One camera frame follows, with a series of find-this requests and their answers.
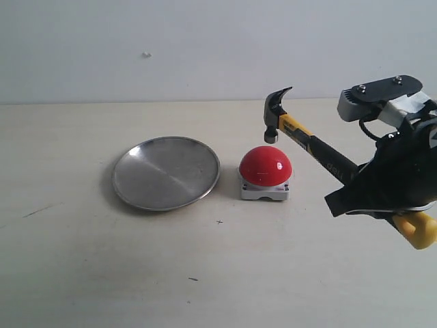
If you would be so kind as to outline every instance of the red dome button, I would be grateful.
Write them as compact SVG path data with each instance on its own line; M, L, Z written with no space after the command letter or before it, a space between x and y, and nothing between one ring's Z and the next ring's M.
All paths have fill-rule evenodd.
M240 164L241 176L252 185L261 187L280 185L290 178L292 172L287 155L272 146L252 149Z

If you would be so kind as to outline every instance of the plate rim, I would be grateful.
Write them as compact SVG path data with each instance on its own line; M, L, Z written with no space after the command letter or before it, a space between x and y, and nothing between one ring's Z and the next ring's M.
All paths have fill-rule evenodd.
M216 176L215 176L215 178L214 178L214 182L213 182L213 183L211 184L211 186L210 186L210 187L209 187L209 188L208 188L204 193L202 193L199 197L197 197L197 198L191 200L190 202L184 203L184 204L182 204L182 205L172 206L172 207L168 207L168 208L150 208L150 207L140 206L140 205L138 205L138 204L133 204L131 201L127 200L127 199L122 195L122 193L120 193L120 191L118 190L117 185L116 185L116 183L115 183L115 171L117 170L117 167L118 167L119 163L129 155L129 152L130 152L132 149L134 149L134 148L136 148L136 147L138 147L138 146L140 146L140 145L148 144L149 142L153 142L153 141L156 141L156 140L162 140L162 139L182 139L182 140L189 140L189 141L194 141L195 143L197 143L197 144L199 144L199 145L205 147L205 148L206 148L206 149L207 149L207 150L208 150L208 151L213 155L213 157L215 158L216 164L217 164L217 174L216 174ZM135 207L135 208L139 208L139 209L141 209L141 210L147 210L147 211L150 211L150 212L168 212L168 211L170 211L170 210L176 210L176 209L178 209L178 208L182 208L182 207L185 207L185 206L191 205L192 203L195 203L195 202L197 202L198 200L201 200L202 198L204 198L205 196L207 196L207 195L211 192L211 190L213 190L213 188L216 186L217 182L219 181L220 175L221 175L221 163L220 163L219 157L217 156L216 152L213 151L213 149L212 149L210 146L208 146L207 144L205 144L205 143L202 142L202 141L199 141L199 140L196 140L196 139L193 139L193 138L190 138L190 137L183 137L183 136L177 136L177 135L169 135L169 136L155 137L155 138L152 138L152 139L149 139L149 140L145 140L145 141L140 142L140 143L138 143L137 145L131 147L127 152L125 152L125 153L124 153L124 154L123 154L123 155L122 155L122 156L117 160L117 163L114 165L114 168L113 168L113 171L112 171L112 174L111 174L111 182L112 182L112 186L113 186L113 188L114 188L115 194L117 194L117 196L118 196L118 197L119 197L123 202L127 203L129 206L133 206L133 207Z

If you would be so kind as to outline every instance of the stainless steel plate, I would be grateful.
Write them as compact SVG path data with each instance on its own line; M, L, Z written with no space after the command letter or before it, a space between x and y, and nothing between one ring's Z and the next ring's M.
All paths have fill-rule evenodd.
M186 137L159 137L129 150L115 165L113 186L126 203L173 210L207 195L220 162L207 145Z

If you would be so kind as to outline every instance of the table surface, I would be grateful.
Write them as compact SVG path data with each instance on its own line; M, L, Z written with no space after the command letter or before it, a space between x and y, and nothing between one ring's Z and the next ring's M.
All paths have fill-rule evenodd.
M364 163L374 143L341 121L336 102L284 107ZM239 199L239 162L264 144L263 107L0 107L2 326L435 327L437 247L416 251L371 217L332 218L324 196L341 185L285 135L290 200ZM133 210L115 196L111 170L133 145L165 135L208 144L221 178L182 209Z

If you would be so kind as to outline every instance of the hammer head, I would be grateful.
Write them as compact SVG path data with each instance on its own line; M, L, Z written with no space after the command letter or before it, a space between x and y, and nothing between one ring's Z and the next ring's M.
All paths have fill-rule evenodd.
M278 141L279 116L286 114L282 108L282 98L293 87L273 92L269 94L264 103L264 123L266 124L266 132L264 133L264 141L267 144L274 144Z

